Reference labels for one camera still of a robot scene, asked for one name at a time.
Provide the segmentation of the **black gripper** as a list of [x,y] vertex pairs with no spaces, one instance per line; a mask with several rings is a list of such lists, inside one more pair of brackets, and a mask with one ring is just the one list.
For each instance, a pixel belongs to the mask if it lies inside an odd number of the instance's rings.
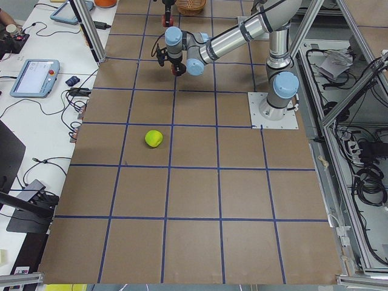
[[182,76],[186,72],[186,66],[179,61],[171,62],[171,72],[174,76]]
[[173,3],[172,2],[165,2],[164,7],[165,7],[164,8],[164,17],[171,18]]

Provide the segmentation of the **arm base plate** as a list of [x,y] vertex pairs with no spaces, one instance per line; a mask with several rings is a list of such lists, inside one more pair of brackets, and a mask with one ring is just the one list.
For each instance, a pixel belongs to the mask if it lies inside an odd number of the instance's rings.
[[276,109],[267,102],[266,92],[248,92],[251,128],[298,130],[296,112],[298,105],[290,100],[287,107]]

